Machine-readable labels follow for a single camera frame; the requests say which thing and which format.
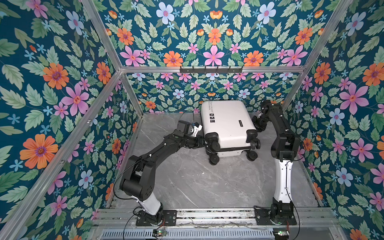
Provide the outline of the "white hard-shell suitcase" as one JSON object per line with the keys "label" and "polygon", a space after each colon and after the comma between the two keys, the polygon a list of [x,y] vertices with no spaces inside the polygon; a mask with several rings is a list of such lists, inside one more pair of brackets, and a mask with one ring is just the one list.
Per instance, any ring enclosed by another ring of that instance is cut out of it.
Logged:
{"label": "white hard-shell suitcase", "polygon": [[239,156],[245,152],[249,161],[258,158],[261,143],[251,117],[241,101],[206,101],[201,106],[206,154],[216,165],[220,158]]}

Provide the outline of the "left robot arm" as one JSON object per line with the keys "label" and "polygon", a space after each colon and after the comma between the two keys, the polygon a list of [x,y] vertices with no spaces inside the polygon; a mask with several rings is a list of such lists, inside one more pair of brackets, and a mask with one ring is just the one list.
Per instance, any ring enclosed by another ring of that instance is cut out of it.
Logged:
{"label": "left robot arm", "polygon": [[136,200],[145,214],[156,218],[161,216],[163,205],[153,193],[156,170],[181,148],[202,148],[205,145],[204,137],[199,134],[202,129],[203,126],[197,122],[178,121],[177,128],[164,136],[154,149],[141,156],[129,157],[121,174],[119,189]]}

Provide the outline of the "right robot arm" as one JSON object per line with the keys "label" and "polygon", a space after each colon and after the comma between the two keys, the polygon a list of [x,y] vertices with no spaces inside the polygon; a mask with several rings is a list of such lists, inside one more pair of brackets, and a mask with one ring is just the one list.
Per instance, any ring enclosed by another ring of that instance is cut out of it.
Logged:
{"label": "right robot arm", "polygon": [[261,112],[252,118],[252,122],[259,133],[265,131],[269,122],[273,124],[276,131],[276,139],[271,146],[271,155],[276,166],[276,188],[269,211],[270,221],[276,225],[296,225],[291,178],[293,163],[301,140],[290,129],[282,106],[270,100],[262,102]]}

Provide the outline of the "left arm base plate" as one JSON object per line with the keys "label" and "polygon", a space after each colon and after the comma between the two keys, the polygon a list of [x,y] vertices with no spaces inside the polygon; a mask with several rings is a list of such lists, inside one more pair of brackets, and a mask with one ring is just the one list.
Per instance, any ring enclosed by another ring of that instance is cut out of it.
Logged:
{"label": "left arm base plate", "polygon": [[139,211],[136,220],[137,227],[159,227],[164,226],[175,226],[177,221],[176,210],[159,210],[159,212],[152,216],[146,213],[144,210]]}

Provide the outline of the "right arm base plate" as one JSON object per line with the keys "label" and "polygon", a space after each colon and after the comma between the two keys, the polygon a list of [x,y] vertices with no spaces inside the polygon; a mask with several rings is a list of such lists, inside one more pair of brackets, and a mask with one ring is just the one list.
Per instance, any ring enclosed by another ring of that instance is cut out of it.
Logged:
{"label": "right arm base plate", "polygon": [[295,217],[295,209],[294,207],[288,206],[277,207],[276,205],[272,205],[271,208],[264,208],[254,206],[255,220],[257,225],[259,226],[267,226],[267,225],[289,225],[295,226],[298,224],[297,219]]}

